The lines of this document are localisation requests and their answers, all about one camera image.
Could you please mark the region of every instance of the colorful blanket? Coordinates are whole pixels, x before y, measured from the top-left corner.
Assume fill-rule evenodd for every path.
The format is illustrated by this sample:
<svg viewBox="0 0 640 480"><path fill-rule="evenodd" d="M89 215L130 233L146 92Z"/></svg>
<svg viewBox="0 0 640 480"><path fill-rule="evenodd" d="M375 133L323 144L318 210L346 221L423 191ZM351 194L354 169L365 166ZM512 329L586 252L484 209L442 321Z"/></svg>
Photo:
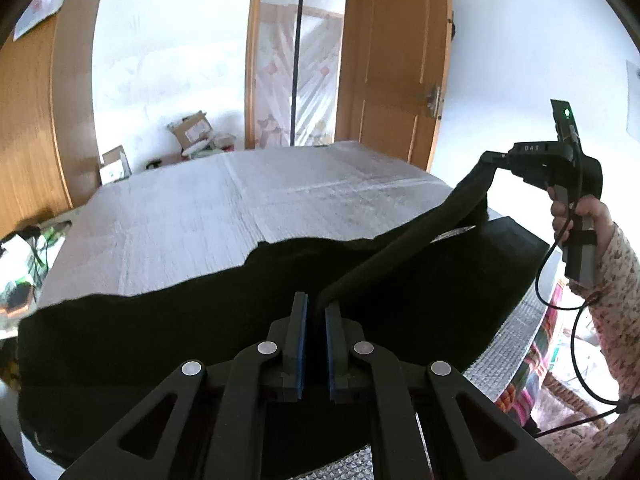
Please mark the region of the colorful blanket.
<svg viewBox="0 0 640 480"><path fill-rule="evenodd" d="M563 290L564 284L558 281L551 298L551 304L556 305L561 301ZM520 368L507 389L495 401L496 406L521 426L524 426L529 419L542 382L549 370L549 362L553 353L551 343L557 322L558 311L548 308Z"/></svg>

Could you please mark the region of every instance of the black fabric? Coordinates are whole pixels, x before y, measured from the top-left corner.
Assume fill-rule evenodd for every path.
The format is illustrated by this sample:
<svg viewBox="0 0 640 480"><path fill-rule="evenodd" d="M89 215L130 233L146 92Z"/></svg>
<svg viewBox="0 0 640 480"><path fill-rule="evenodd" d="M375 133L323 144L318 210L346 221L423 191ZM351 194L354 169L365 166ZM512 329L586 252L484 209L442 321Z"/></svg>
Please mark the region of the black fabric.
<svg viewBox="0 0 640 480"><path fill-rule="evenodd" d="M441 206L373 240L263 242L241 267L133 298L89 296L38 311L18 338L24 433L69 465L181 362L222 362L263 339L302 290L312 310L305 401L268 424L265 475L303 473L357 449L368 439L362 414L325 400L323 309L339 300L343 316L402 359L468 367L547 248L511 219L482 223L494 173L479 163ZM480 225L430 243L464 224ZM315 413L319 426L300 413Z"/></svg>
<svg viewBox="0 0 640 480"><path fill-rule="evenodd" d="M535 436L536 434L540 433L540 428L538 427L538 425L536 424L536 421L533 420L532 417L529 417L527 419L522 429L532 436Z"/></svg>
<svg viewBox="0 0 640 480"><path fill-rule="evenodd" d="M33 480L27 466L16 455L2 431L0 431L0 478L2 480Z"/></svg>

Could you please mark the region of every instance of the wooden door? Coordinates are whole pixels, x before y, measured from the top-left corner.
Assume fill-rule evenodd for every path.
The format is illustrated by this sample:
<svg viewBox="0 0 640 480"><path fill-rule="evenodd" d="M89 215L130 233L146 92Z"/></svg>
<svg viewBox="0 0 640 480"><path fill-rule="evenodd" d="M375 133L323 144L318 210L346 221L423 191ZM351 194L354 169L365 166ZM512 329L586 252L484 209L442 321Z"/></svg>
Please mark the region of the wooden door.
<svg viewBox="0 0 640 480"><path fill-rule="evenodd" d="M451 0L347 0L336 140L359 140L428 170L451 29Z"/></svg>

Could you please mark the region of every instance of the paper on wall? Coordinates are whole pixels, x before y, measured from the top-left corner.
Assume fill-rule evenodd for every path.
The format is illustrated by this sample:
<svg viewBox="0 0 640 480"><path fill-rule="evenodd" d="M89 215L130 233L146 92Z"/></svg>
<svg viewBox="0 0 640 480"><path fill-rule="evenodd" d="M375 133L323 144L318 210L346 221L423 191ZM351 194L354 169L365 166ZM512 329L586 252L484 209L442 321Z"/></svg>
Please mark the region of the paper on wall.
<svg viewBox="0 0 640 480"><path fill-rule="evenodd" d="M29 32L45 18L55 14L65 0L32 0L15 24L14 41Z"/></svg>
<svg viewBox="0 0 640 480"><path fill-rule="evenodd" d="M629 105L626 117L626 132L640 140L640 66L626 62L626 77L629 82Z"/></svg>

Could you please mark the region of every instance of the floral sleeve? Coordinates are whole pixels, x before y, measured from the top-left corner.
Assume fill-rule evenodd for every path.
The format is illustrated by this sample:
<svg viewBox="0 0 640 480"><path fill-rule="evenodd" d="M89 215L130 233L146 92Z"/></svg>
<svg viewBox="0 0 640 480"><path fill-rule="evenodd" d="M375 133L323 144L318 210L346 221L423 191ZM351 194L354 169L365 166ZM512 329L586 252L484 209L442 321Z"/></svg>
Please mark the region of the floral sleeve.
<svg viewBox="0 0 640 480"><path fill-rule="evenodd" d="M600 346L620 395L640 386L640 262L622 230L613 238L597 269L600 300L590 307ZM591 293L572 283L583 297Z"/></svg>

